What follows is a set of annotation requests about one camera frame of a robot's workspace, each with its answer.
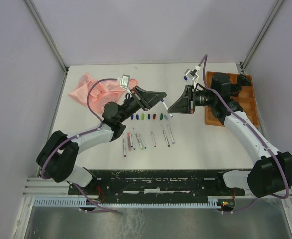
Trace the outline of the lavender capped marker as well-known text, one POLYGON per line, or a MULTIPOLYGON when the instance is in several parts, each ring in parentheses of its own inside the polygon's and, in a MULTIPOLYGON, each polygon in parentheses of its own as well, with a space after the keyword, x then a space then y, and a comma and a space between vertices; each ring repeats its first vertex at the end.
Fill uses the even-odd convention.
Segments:
POLYGON ((173 137, 173 134, 172 134, 170 126, 167 125, 167 128, 168 128, 169 135, 171 137, 172 144, 175 144, 175 140, 174 140, 174 137, 173 137))

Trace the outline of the lime green capped marker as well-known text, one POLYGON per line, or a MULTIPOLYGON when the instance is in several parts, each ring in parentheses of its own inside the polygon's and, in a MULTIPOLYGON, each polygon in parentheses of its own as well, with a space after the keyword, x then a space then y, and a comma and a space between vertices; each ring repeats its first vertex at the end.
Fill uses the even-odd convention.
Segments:
POLYGON ((139 145, 140 149, 143 150, 144 149, 143 144, 142 144, 142 142, 140 140, 140 137, 139 137, 139 135, 138 135, 138 133, 137 133, 135 128, 133 128, 133 132, 135 134, 135 137, 137 139, 137 142, 138 142, 138 145, 139 145))

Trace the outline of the blue capped marker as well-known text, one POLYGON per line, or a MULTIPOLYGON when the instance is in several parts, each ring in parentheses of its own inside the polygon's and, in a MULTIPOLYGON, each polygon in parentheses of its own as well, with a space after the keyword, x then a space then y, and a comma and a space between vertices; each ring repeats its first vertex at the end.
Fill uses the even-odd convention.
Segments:
POLYGON ((132 137, 132 134, 129 134, 129 137, 130 137, 130 144, 131 144, 131 148, 133 149, 133 137, 132 137))
POLYGON ((135 142, 134 141, 135 141, 134 140, 134 137, 133 137, 133 135, 131 135, 131 145, 132 145, 133 150, 136 150, 135 142))
POLYGON ((143 139, 141 134, 139 134, 139 139, 140 139, 140 142, 142 144, 143 149, 146 149, 147 147, 146 147, 145 141, 144 141, 144 139, 143 139))

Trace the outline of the magenta capped whiteboard marker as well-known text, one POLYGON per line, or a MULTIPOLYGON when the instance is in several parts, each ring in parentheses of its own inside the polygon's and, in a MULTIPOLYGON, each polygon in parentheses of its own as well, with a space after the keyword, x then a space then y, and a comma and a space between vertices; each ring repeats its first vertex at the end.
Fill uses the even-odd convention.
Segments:
POLYGON ((126 158, 127 154, 126 154, 126 145, 125 145, 125 136, 124 134, 122 134, 122 145, 123 145, 123 156, 126 158))

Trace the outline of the pink translucent highlighter pen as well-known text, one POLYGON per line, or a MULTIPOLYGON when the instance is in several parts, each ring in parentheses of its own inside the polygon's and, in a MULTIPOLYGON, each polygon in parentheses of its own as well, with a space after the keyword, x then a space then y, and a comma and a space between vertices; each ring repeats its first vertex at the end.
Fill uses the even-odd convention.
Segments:
POLYGON ((127 142, 128 142, 128 150, 129 150, 129 151, 132 151, 131 144, 130 144, 129 133, 127 133, 127 142))

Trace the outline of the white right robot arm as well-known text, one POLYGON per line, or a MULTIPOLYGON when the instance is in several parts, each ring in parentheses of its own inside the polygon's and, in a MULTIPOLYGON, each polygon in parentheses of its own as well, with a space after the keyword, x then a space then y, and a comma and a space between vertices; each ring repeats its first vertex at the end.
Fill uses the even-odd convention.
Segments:
POLYGON ((198 70, 186 70, 187 84, 182 95, 168 108, 169 113, 192 114, 196 107, 212 109, 212 114, 230 130, 247 151, 253 168, 231 170, 216 180, 215 190, 226 195, 233 188, 250 190, 257 198, 277 197, 284 190, 286 198, 292 185, 292 155, 280 152, 270 144, 249 120, 243 107, 235 100, 242 87, 230 81, 226 73, 214 73, 210 85, 198 83, 198 70))

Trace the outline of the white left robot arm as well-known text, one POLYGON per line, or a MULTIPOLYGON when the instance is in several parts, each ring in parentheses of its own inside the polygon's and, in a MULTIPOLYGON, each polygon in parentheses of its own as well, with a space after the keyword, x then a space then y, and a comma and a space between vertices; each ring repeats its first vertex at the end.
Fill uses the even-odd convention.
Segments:
POLYGON ((92 147, 120 138, 126 129, 125 120, 139 109, 151 109, 166 95, 165 92, 146 91, 136 86, 123 104, 106 103, 99 119, 100 125, 81 133, 54 132, 36 159, 41 167, 41 178, 53 179, 56 183, 70 182, 78 185, 85 194, 92 194, 97 183, 88 170, 76 165, 77 156, 92 147))

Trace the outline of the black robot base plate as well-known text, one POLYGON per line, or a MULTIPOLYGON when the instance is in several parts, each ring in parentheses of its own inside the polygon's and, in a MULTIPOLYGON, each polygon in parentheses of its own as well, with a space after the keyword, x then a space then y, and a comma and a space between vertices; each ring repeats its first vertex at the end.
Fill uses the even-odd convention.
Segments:
POLYGON ((242 186, 226 186, 226 169, 201 170, 90 170, 86 195, 129 202, 183 202, 208 196, 244 196, 242 186))

